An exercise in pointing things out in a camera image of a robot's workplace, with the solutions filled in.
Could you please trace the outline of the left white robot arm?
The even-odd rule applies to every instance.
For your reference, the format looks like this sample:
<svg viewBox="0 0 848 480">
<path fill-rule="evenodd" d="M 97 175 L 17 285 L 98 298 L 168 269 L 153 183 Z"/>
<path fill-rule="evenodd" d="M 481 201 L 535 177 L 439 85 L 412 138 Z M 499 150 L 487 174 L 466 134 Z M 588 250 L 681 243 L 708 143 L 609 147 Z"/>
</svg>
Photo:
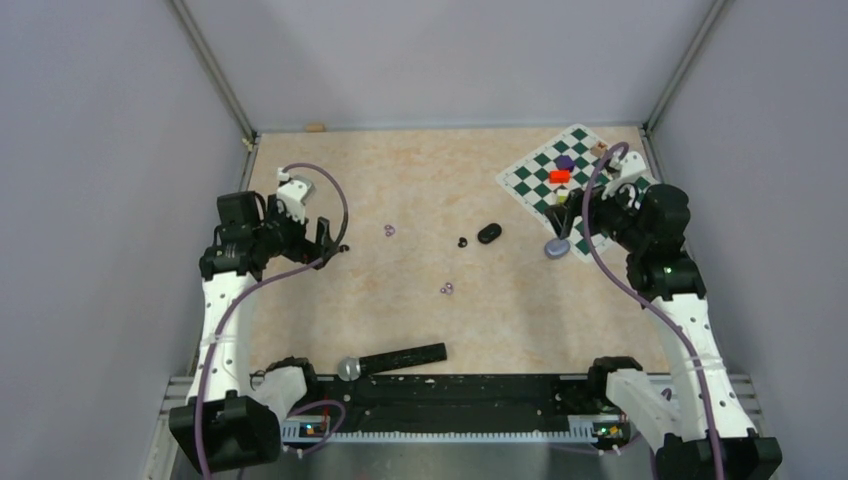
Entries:
<svg viewBox="0 0 848 480">
<path fill-rule="evenodd" d="M 185 405 L 168 417 L 171 434 L 205 479 L 275 461 L 281 421 L 291 409 L 303 414 L 319 404 L 321 388 L 300 360 L 284 363 L 275 394 L 253 391 L 249 372 L 255 292 L 322 268 L 338 250 L 324 217 L 308 239 L 307 199 L 245 191 L 217 200 L 219 223 L 199 259 L 205 309 L 197 369 Z"/>
</svg>

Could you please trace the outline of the black earbud charging case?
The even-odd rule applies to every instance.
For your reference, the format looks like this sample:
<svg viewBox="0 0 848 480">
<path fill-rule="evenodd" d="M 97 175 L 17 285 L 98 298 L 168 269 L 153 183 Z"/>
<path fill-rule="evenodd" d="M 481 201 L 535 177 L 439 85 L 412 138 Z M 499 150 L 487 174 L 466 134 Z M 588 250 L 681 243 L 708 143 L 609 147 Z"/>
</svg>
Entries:
<svg viewBox="0 0 848 480">
<path fill-rule="evenodd" d="M 490 223 L 481 228 L 476 238 L 479 243 L 488 245 L 498 239 L 503 233 L 503 228 L 499 223 Z"/>
</svg>

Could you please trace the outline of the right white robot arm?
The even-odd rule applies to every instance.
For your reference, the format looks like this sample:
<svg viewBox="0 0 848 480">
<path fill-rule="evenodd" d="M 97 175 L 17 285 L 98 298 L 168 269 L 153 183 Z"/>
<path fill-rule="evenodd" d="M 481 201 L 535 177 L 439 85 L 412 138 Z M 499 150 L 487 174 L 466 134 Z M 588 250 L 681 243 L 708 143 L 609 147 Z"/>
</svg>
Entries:
<svg viewBox="0 0 848 480">
<path fill-rule="evenodd" d="M 741 405 L 718 350 L 706 287 L 683 247 L 688 197 L 668 184 L 649 186 L 634 206 L 603 187 L 576 189 L 544 211 L 564 236 L 576 220 L 583 233 L 602 233 L 627 252 L 621 281 L 596 251 L 602 272 L 653 318 L 670 367 L 671 402 L 626 357 L 602 357 L 590 369 L 589 404 L 621 410 L 647 441 L 659 479 L 769 479 L 783 460 L 774 437 L 762 435 Z"/>
</svg>

